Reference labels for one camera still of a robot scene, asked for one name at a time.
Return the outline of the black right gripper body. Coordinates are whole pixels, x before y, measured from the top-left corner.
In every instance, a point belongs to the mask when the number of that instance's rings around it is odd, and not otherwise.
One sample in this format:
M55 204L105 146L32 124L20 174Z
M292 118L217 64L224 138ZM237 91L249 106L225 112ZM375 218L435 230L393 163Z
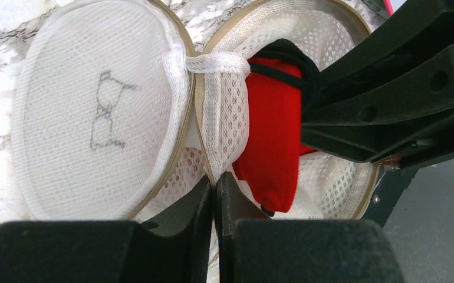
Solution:
M385 173L377 185L365 219L384 226L400 223L454 221L454 159L418 170Z

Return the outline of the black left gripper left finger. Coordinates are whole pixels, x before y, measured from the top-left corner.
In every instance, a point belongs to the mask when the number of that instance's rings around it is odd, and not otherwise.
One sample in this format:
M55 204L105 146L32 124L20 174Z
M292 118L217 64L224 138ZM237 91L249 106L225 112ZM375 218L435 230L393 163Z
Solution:
M3 223L0 282L205 282L210 199L211 185L203 177L142 223Z

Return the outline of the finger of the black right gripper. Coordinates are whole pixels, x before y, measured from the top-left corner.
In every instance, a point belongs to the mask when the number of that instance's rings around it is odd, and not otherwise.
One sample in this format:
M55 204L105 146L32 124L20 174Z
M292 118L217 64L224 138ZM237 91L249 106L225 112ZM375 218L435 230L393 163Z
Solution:
M391 82L310 112L302 143L343 159L454 159L454 44Z
M433 114L454 108L454 1L407 1L322 78L316 109Z

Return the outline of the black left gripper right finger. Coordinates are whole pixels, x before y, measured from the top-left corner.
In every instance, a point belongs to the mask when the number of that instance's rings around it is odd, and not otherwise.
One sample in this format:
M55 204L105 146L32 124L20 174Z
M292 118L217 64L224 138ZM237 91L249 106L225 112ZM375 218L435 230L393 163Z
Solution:
M403 282L370 220L274 220L226 172L215 192L220 282Z

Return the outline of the red bra with black straps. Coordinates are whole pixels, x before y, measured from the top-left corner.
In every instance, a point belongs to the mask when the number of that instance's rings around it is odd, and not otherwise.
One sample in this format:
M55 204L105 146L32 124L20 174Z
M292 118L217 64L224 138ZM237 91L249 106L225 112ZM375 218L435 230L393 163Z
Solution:
M290 210L299 158L315 151L301 143L301 120L319 101L322 79L314 62L286 39L266 45L248 63L249 134L233 169L261 210L274 216Z

